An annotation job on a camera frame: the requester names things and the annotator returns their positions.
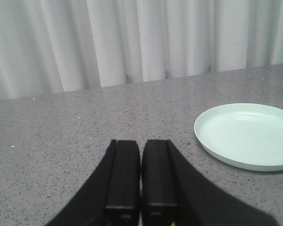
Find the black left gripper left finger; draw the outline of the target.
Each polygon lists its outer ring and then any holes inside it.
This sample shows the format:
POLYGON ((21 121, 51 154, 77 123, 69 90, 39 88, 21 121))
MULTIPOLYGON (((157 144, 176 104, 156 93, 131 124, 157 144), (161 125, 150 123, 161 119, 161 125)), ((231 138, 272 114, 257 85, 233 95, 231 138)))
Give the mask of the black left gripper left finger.
POLYGON ((136 141, 111 140, 102 160, 49 226, 137 226, 140 152, 136 141))

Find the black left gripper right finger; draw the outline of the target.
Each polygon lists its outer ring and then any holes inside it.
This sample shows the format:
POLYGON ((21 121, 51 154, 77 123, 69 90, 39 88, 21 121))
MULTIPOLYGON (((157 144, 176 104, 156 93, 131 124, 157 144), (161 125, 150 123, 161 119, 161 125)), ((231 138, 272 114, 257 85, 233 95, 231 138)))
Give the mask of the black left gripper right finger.
POLYGON ((142 155, 145 226, 276 226, 198 172, 171 140, 148 140, 142 155))

